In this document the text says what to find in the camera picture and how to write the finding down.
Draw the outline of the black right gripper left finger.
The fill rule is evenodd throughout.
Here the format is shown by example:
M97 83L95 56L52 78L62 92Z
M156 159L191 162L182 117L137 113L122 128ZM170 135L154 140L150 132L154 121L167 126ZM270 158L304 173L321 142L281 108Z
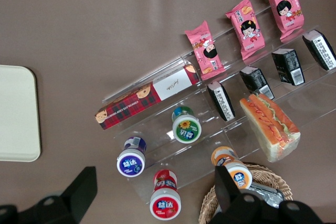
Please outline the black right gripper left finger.
M48 196L18 216L19 223L80 223L98 191L94 166L85 167L59 195Z

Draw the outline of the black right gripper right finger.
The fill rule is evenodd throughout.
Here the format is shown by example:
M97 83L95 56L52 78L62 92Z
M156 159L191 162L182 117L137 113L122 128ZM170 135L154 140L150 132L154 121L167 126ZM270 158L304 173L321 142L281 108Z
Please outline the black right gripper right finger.
M222 209L210 223L323 223L308 205L285 200L278 208L242 193L224 166L215 167L215 193Z

